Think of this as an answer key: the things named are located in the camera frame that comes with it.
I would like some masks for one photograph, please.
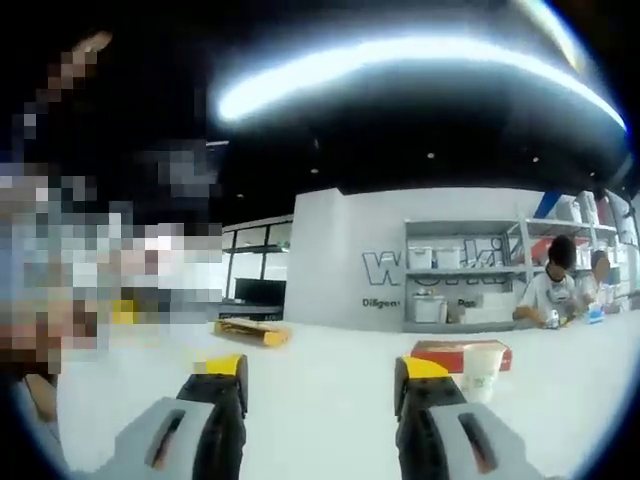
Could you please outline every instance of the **led light strip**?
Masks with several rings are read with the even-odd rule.
[[[572,76],[530,55],[461,37],[378,40],[315,53],[241,82],[223,96],[219,113],[227,121],[241,120],[296,91],[316,87],[368,65],[399,60],[466,60],[514,67],[581,96],[627,130],[624,120],[611,105]]]

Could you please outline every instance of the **plastic cup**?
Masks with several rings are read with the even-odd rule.
[[[465,346],[461,390],[468,402],[491,400],[505,350],[499,343]]]

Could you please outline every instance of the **white table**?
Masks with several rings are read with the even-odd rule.
[[[175,396],[196,349],[204,349],[210,356],[249,357],[244,480],[399,479],[395,358],[418,339],[497,338],[514,359],[489,407],[524,438],[529,460],[543,474],[571,475],[616,427],[640,354],[640,312],[559,331],[476,335],[290,327],[291,342],[278,350],[183,324],[169,326],[153,348],[121,339],[93,362],[66,362],[58,408],[69,465],[93,471],[105,463],[116,434],[159,397]]]

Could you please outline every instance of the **cardboard box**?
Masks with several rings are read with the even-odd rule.
[[[478,343],[498,343],[503,345],[506,350],[502,356],[500,371],[506,372],[511,370],[513,351],[498,340],[456,340],[448,342],[425,340],[416,343],[411,351],[411,356],[435,362],[449,370],[449,373],[462,373],[464,371],[464,355],[462,353],[464,346]]]

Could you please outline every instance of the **dark hair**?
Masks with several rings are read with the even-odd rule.
[[[576,244],[566,235],[558,235],[549,247],[549,261],[569,270],[576,264]]]
[[[591,254],[591,270],[595,270],[598,262],[603,258],[609,258],[607,252],[605,252],[604,250],[596,250],[595,252],[593,252]]]

